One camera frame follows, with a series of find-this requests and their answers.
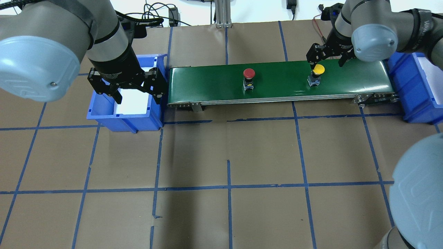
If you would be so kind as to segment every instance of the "metal post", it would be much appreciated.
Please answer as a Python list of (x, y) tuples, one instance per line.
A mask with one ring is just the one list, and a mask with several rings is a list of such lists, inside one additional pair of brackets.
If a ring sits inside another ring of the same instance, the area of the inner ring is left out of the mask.
[(215, 0), (215, 13), (217, 28), (232, 27), (230, 0)]

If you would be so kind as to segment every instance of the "blue bin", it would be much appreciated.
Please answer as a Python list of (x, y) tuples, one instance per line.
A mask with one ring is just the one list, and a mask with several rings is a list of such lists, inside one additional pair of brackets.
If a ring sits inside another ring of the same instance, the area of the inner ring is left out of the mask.
[[(166, 54), (138, 55), (141, 67), (158, 67), (166, 76), (163, 59)], [(156, 131), (163, 126), (160, 121), (161, 108), (149, 95), (146, 114), (114, 114), (114, 99), (106, 94), (93, 92), (87, 119), (96, 120), (113, 132)]]
[(419, 57), (424, 54), (393, 54), (388, 61), (389, 74), (403, 105), (404, 120), (437, 124), (443, 121), (443, 105), (435, 101)]

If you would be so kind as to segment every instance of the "blue tape grid line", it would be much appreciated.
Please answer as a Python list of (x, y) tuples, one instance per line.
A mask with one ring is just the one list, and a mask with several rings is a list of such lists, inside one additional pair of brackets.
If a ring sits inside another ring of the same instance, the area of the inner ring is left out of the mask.
[[(41, 111), (40, 117), (39, 117), (39, 121), (37, 122), (37, 127), (39, 127), (40, 123), (42, 122), (42, 118), (43, 118), (43, 114), (45, 112), (45, 109), (46, 109), (46, 103), (43, 104), (42, 111)], [(8, 214), (6, 215), (6, 219), (5, 219), (4, 224), (3, 224), (3, 229), (2, 229), (1, 234), (0, 234), (0, 245), (1, 245), (1, 242), (3, 241), (4, 233), (6, 231), (6, 227), (8, 226), (9, 218), (11, 217), (12, 208), (14, 207), (14, 203), (16, 202), (16, 198), (17, 198), (17, 194), (19, 192), (20, 184), (22, 183), (23, 176), (24, 176), (25, 170), (26, 170), (26, 166), (27, 166), (27, 163), (29, 161), (29, 157), (31, 155), (32, 147), (34, 146), (35, 138), (37, 137), (37, 132), (38, 132), (38, 129), (35, 130), (34, 136), (32, 137), (31, 145), (29, 146), (29, 150), (28, 150), (28, 153), (26, 155), (25, 162), (23, 164), (22, 172), (20, 173), (19, 181), (17, 183), (16, 190), (14, 191), (14, 195), (12, 197), (12, 201), (11, 201), (11, 204), (9, 206)]]
[[(366, 114), (365, 117), (390, 117), (390, 116), (402, 116), (401, 113), (378, 113), (378, 114)], [(343, 115), (325, 115), (325, 116), (299, 116), (297, 119), (315, 119), (315, 118), (344, 118), (344, 117), (361, 117), (361, 114), (343, 114)], [(227, 122), (244, 122), (244, 121), (269, 121), (269, 120), (292, 120), (295, 117), (263, 117), (263, 118), (239, 118), (235, 120), (229, 120)]]
[(232, 197), (231, 197), (231, 161), (228, 160), (228, 230), (229, 230), (229, 249), (233, 249), (232, 237)]
[(169, 70), (169, 59), (170, 59), (170, 55), (171, 55), (171, 44), (172, 44), (172, 31), (173, 31), (173, 27), (171, 27), (171, 29), (169, 30), (169, 44), (167, 46), (167, 59), (166, 59), (166, 69)]
[[(308, 187), (334, 187), (334, 186), (364, 186), (379, 185), (380, 182), (342, 182), (342, 183), (308, 183)], [(394, 181), (384, 181), (385, 185), (392, 185)], [(284, 187), (305, 187), (304, 183), (286, 183), (286, 184), (252, 184), (252, 185), (214, 185), (198, 187), (145, 187), (145, 188), (114, 188), (114, 189), (88, 189), (87, 193), (124, 193), (124, 192), (154, 192), (154, 191), (198, 191), (211, 189), (243, 189), (243, 188), (284, 188)], [(15, 191), (0, 191), (0, 195), (13, 195)], [(82, 189), (68, 190), (25, 190), (18, 191), (22, 194), (72, 194), (83, 193)]]
[(298, 121), (297, 110), (295, 109), (294, 101), (292, 102), (292, 111), (294, 112), (295, 130), (297, 133), (297, 142), (298, 142), (298, 146), (299, 146), (300, 160), (301, 160), (301, 164), (302, 164), (303, 183), (305, 185), (306, 206), (307, 206), (307, 214), (309, 217), (309, 226), (311, 228), (312, 247), (314, 249), (317, 249), (317, 242), (315, 241), (314, 220), (312, 218), (312, 210), (311, 210), (311, 199), (309, 198), (309, 184), (307, 181), (306, 167), (305, 167), (304, 156), (303, 156), (303, 147), (302, 147), (302, 141), (301, 141), (300, 129), (299, 129), (299, 121)]
[(78, 209), (77, 222), (75, 223), (74, 238), (72, 240), (72, 247), (71, 247), (71, 249), (74, 249), (75, 248), (75, 244), (77, 243), (78, 228), (80, 226), (80, 220), (82, 218), (83, 206), (85, 204), (85, 197), (86, 197), (86, 193), (87, 193), (87, 190), (88, 190), (89, 176), (91, 175), (91, 165), (92, 165), (92, 162), (94, 160), (95, 149), (97, 147), (97, 141), (98, 141), (98, 134), (99, 133), (100, 133), (100, 126), (97, 127), (97, 132), (95, 133), (94, 144), (92, 146), (92, 152), (91, 152), (91, 158), (89, 160), (88, 171), (86, 173), (85, 185), (84, 185), (83, 191), (82, 191), (82, 200), (80, 201), (80, 208)]
[(377, 160), (377, 156), (375, 155), (374, 144), (372, 143), (371, 134), (369, 132), (368, 123), (366, 122), (366, 117), (363, 112), (363, 108), (360, 108), (360, 115), (363, 120), (363, 124), (365, 126), (366, 136), (368, 137), (369, 147), (371, 148), (372, 158), (374, 160), (375, 169), (377, 171), (378, 180), (379, 180), (380, 187), (381, 187), (381, 192), (383, 193), (383, 199), (385, 200), (385, 205), (386, 205), (386, 210), (388, 212), (389, 221), (391, 222), (391, 226), (394, 227), (394, 219), (392, 218), (391, 208), (389, 206), (389, 201), (388, 201), (388, 195), (386, 194), (385, 185), (383, 184), (383, 177), (381, 176), (381, 173), (379, 172), (378, 160)]
[(280, 21), (278, 21), (278, 26), (280, 28), (281, 42), (283, 43), (284, 60), (288, 61), (288, 53), (286, 51), (286, 43), (284, 42), (283, 28), (281, 27)]
[(229, 55), (228, 55), (228, 28), (225, 28), (225, 64), (229, 64)]
[(210, 123), (212, 120), (196, 120), (196, 121), (176, 121), (176, 122), (164, 122), (165, 125), (183, 125), (183, 124), (205, 124)]
[[(160, 178), (160, 161), (162, 158), (162, 142), (163, 142), (163, 129), (160, 130), (160, 138), (159, 138), (159, 152), (157, 153), (157, 170), (155, 172), (155, 187), (154, 187), (154, 198), (152, 201), (152, 216), (157, 219), (161, 218), (156, 214), (157, 212), (157, 194), (159, 191), (159, 178)], [(154, 245), (154, 230), (155, 227), (151, 226), (151, 233), (149, 234), (149, 249), (152, 249)]]
[(103, 125), (64, 125), (64, 126), (38, 126), (38, 127), (16, 127), (16, 128), (0, 128), (0, 131), (20, 131), (20, 130), (49, 130), (49, 129), (74, 129), (74, 128), (97, 128)]

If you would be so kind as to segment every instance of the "black plug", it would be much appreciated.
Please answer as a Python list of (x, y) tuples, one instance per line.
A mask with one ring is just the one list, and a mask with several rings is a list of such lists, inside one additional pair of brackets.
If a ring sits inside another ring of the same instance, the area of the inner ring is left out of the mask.
[(286, 0), (286, 9), (292, 12), (292, 20), (295, 18), (295, 11), (297, 9), (297, 0)]
[(297, 0), (286, 0), (286, 9), (292, 10), (292, 7), (297, 7)]

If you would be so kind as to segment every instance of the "conveyor belt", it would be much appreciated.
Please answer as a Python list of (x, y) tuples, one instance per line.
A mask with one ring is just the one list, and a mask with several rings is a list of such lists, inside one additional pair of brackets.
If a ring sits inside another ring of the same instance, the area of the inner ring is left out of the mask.
[[(325, 60), (319, 86), (309, 87), (306, 61), (172, 68), (169, 107), (352, 98), (359, 93), (394, 92), (383, 62), (357, 59), (339, 67)], [(244, 91), (243, 70), (256, 72), (254, 90)]]

